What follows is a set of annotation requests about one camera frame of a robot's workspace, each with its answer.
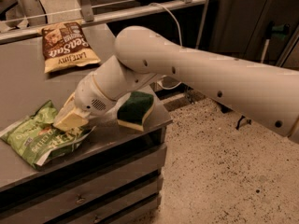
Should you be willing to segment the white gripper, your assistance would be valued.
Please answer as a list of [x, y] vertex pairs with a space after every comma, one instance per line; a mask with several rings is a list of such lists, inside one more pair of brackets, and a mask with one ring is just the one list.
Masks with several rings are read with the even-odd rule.
[[84, 126], [89, 122], [90, 114], [103, 115], [116, 104], [102, 93], [94, 75], [95, 73], [91, 72], [79, 82], [75, 93], [69, 96], [55, 117], [55, 128], [67, 132]]

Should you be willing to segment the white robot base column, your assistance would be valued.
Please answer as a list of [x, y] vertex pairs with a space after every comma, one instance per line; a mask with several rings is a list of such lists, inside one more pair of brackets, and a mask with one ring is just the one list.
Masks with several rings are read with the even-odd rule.
[[48, 22], [46, 11], [40, 0], [19, 0], [22, 11], [30, 26], [46, 24]]

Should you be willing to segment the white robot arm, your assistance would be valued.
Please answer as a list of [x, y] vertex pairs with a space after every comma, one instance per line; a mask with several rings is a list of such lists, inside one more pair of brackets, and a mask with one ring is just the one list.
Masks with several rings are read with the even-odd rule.
[[148, 28], [116, 37], [115, 54], [83, 78], [54, 120], [67, 131], [101, 116], [131, 91], [169, 76], [299, 143], [299, 72], [183, 48]]

